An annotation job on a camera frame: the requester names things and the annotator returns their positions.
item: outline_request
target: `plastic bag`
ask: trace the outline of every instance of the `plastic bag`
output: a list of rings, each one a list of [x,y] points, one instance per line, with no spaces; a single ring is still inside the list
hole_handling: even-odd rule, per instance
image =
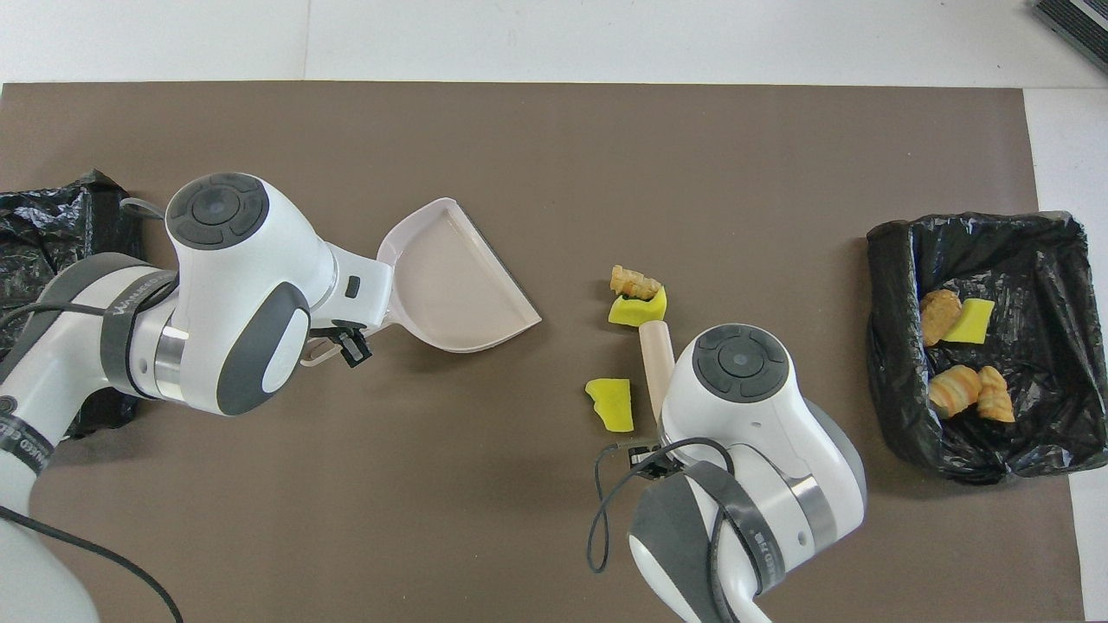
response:
[[[967,213],[885,223],[868,235],[870,392],[886,443],[945,478],[992,484],[1108,462],[1100,323],[1081,225],[1067,213]],[[983,345],[924,348],[919,300],[946,288],[996,302]],[[1015,423],[971,407],[940,420],[932,375],[993,366]]]
[[[93,170],[61,188],[0,193],[0,313],[34,303],[60,270],[95,253],[142,258],[141,219],[124,213],[126,191]],[[0,330],[0,359],[25,319]],[[137,399],[114,389],[85,400],[68,435],[81,437],[133,420]]]

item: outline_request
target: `yellow sponge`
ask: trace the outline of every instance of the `yellow sponge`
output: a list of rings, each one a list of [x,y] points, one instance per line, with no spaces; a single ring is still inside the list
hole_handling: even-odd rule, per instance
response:
[[[943,341],[962,341],[966,344],[985,344],[985,333],[988,330],[988,317],[996,304],[984,298],[967,298],[962,302],[962,315],[943,336]]]
[[[630,380],[625,378],[597,378],[585,384],[585,392],[593,399],[593,410],[604,420],[604,428],[612,432],[630,432]]]
[[[650,320],[660,320],[666,317],[666,288],[658,288],[658,294],[650,300],[639,300],[637,298],[616,297],[608,312],[608,321],[616,325],[628,325],[637,327]]]

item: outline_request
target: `dustpan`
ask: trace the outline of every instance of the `dustpan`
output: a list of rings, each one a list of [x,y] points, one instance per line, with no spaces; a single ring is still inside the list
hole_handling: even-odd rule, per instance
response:
[[[492,348],[542,318],[458,202],[435,200],[384,236],[377,261],[393,268],[388,312],[380,327],[401,325],[450,353]],[[337,354],[327,340],[309,343],[311,366]]]

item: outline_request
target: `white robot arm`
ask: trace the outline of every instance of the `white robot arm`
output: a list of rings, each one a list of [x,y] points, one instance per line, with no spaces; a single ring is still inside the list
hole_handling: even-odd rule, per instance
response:
[[[279,191],[245,174],[183,187],[165,225],[179,273],[119,254],[50,283],[0,364],[0,505],[31,487],[93,391],[237,416],[288,380],[309,331],[369,356],[392,266],[325,243]],[[0,620],[96,621],[88,593],[29,530],[0,521]]]
[[[862,523],[856,450],[804,400],[791,357],[762,329],[697,336],[674,367],[659,429],[652,457],[679,470],[646,489],[628,541],[684,621],[769,621],[753,598]]]

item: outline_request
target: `brown mat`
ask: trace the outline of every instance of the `brown mat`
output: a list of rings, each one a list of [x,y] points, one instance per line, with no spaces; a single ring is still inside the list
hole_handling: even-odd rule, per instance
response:
[[[1034,212],[1019,91],[4,88],[0,188],[92,166],[162,204],[202,174],[255,173],[366,255],[407,213],[453,196],[545,318],[470,356],[389,329],[368,364],[300,370],[239,419],[150,405],[62,445],[35,515],[133,558],[191,622],[671,620],[623,537],[640,483],[615,505],[608,573],[584,561],[592,460],[616,439],[585,381],[629,377],[636,421],[652,427],[634,333],[605,323],[614,263],[667,285],[678,351],[718,323],[776,333],[862,455],[865,523],[762,598],[770,616],[1081,617],[1067,481],[926,477],[884,447],[866,390],[862,236],[931,212]],[[623,467],[613,459],[607,481]],[[51,547],[104,621],[164,619],[134,578]]]

